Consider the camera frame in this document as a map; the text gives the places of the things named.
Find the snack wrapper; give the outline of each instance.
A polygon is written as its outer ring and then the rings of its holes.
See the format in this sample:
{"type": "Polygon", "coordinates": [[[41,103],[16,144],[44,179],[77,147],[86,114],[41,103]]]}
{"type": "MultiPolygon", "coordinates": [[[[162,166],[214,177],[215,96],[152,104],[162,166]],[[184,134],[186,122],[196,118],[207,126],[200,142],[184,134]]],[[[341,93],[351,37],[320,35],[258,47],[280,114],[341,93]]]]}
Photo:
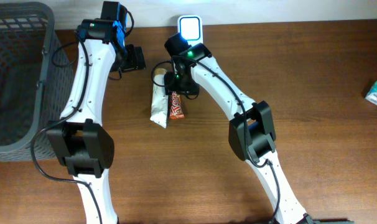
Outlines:
{"type": "MultiPolygon", "coordinates": [[[[157,68],[155,70],[154,81],[160,85],[164,84],[164,75],[167,70],[157,68]]],[[[167,126],[168,118],[168,99],[165,94],[165,88],[154,84],[152,88],[152,103],[151,103],[151,117],[150,120],[161,125],[163,128],[167,126]]]]}
{"type": "Polygon", "coordinates": [[[170,97],[170,113],[169,118],[170,119],[180,119],[184,118],[184,114],[182,111],[182,100],[180,99],[180,95],[178,95],[176,92],[172,92],[172,96],[170,97]]]}

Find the black motor joint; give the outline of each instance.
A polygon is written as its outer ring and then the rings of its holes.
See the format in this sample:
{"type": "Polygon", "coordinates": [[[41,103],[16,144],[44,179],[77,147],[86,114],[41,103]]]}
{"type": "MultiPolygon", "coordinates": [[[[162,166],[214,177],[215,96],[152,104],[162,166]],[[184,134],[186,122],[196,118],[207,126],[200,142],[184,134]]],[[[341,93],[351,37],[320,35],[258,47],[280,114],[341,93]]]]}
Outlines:
{"type": "Polygon", "coordinates": [[[119,2],[105,1],[99,19],[84,19],[77,28],[83,41],[102,40],[104,44],[113,45],[116,58],[110,72],[131,72],[146,68],[142,48],[124,44],[125,38],[130,34],[130,31],[126,32],[128,13],[126,7],[119,2]]]}
{"type": "Polygon", "coordinates": [[[191,74],[191,68],[197,64],[174,58],[174,56],[188,57],[199,61],[205,57],[212,57],[211,52],[203,44],[189,45],[180,33],[169,37],[164,46],[172,57],[174,66],[174,72],[168,72],[164,77],[165,92],[171,94],[175,91],[177,94],[185,96],[198,95],[200,86],[193,80],[191,74]]]}

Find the red candy wrapper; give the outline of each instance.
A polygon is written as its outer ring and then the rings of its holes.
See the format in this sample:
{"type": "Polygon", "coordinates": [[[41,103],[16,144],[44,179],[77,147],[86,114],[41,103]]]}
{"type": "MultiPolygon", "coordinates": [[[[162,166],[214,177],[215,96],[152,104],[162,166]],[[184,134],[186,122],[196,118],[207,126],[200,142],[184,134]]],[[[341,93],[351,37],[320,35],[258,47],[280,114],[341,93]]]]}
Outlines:
{"type": "Polygon", "coordinates": [[[180,95],[176,92],[172,92],[172,97],[170,98],[171,106],[170,106],[170,119],[180,119],[184,118],[184,114],[182,111],[182,106],[180,105],[182,100],[180,99],[180,95]]]}

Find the white wall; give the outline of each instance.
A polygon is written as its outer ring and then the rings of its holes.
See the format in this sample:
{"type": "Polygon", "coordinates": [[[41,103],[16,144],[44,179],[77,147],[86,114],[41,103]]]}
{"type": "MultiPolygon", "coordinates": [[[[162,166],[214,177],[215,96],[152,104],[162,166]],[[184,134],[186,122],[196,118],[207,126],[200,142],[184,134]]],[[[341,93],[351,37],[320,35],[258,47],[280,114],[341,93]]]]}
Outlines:
{"type": "MultiPolygon", "coordinates": [[[[28,0],[0,0],[26,2],[28,0]]],[[[102,0],[31,0],[53,9],[56,29],[74,29],[100,17],[102,0]]],[[[251,22],[377,19],[377,0],[125,0],[137,27],[176,26],[179,15],[198,14],[204,25],[251,22]]]]}

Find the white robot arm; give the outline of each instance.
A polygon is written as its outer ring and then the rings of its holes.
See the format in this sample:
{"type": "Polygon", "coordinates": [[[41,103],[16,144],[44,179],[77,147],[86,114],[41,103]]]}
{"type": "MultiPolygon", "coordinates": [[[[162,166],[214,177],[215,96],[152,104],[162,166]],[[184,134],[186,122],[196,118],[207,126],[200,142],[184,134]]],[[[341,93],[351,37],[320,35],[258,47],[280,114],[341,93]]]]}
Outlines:
{"type": "Polygon", "coordinates": [[[164,76],[165,92],[198,95],[200,85],[218,103],[230,121],[229,144],[232,150],[255,171],[274,208],[269,223],[274,223],[274,219],[281,224],[324,223],[313,221],[306,214],[288,184],[277,157],[276,133],[268,104],[264,101],[256,103],[238,89],[202,43],[188,45],[178,33],[168,39],[165,48],[172,57],[174,68],[174,72],[164,76]],[[255,122],[248,125],[249,119],[255,122]]]}
{"type": "Polygon", "coordinates": [[[124,43],[132,30],[126,32],[127,14],[132,19],[120,3],[105,1],[100,19],[85,19],[78,26],[78,67],[60,116],[65,121],[46,132],[59,163],[78,183],[87,224],[118,223],[108,182],[114,142],[102,128],[101,109],[109,72],[121,77],[145,68],[142,49],[124,43]]]}
{"type": "MultiPolygon", "coordinates": [[[[231,82],[231,80],[223,73],[214,57],[205,57],[199,60],[199,62],[212,69],[220,78],[228,82],[229,86],[232,87],[232,89],[234,89],[234,91],[237,93],[245,108],[249,109],[253,107],[252,104],[255,103],[255,101],[246,96],[237,88],[236,85],[231,82]]],[[[193,80],[202,86],[218,103],[223,112],[225,112],[229,121],[235,118],[236,113],[243,113],[235,96],[219,78],[213,76],[202,66],[192,67],[191,74],[193,80]]],[[[295,195],[288,184],[288,181],[281,169],[281,165],[277,157],[277,151],[269,151],[265,153],[265,155],[259,158],[258,165],[260,166],[263,164],[266,159],[269,159],[272,162],[280,186],[281,198],[279,209],[277,210],[276,214],[276,220],[279,223],[300,222],[304,218],[306,211],[295,198],[295,195]]],[[[276,180],[273,177],[271,168],[269,166],[265,166],[263,168],[255,167],[249,159],[246,159],[246,162],[255,171],[269,197],[273,209],[276,209],[278,193],[276,180]]]]}

